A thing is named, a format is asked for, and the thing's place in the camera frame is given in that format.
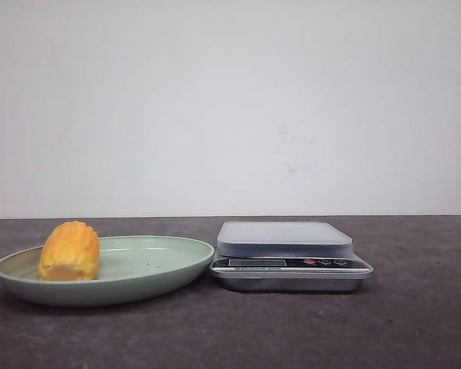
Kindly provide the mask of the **yellow corn cob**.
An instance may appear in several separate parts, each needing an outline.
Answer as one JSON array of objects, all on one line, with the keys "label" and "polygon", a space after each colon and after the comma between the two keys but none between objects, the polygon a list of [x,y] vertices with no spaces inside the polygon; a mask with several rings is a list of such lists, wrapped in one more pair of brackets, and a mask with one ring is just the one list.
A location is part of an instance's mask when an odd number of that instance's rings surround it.
[{"label": "yellow corn cob", "polygon": [[100,241],[94,228],[81,221],[57,226],[41,251],[40,281],[90,281],[97,275]]}]

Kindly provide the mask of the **silver digital kitchen scale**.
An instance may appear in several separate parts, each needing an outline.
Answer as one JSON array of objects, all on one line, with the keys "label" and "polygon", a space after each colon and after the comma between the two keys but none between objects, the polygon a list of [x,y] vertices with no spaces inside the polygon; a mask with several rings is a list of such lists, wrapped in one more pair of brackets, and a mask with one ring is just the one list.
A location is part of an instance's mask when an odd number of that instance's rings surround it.
[{"label": "silver digital kitchen scale", "polygon": [[373,267],[352,239],[319,221],[229,221],[209,269],[232,291],[350,292]]}]

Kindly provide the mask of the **light green plate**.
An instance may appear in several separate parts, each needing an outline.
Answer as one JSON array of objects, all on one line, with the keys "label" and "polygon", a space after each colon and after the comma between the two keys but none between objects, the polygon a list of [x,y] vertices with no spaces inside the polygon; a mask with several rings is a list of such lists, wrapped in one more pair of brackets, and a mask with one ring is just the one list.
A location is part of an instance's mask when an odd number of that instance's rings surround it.
[{"label": "light green plate", "polygon": [[0,284],[26,301],[59,307],[123,304],[175,291],[199,278],[214,247],[191,238],[130,235],[100,240],[96,278],[89,281],[40,281],[41,248],[0,259]]}]

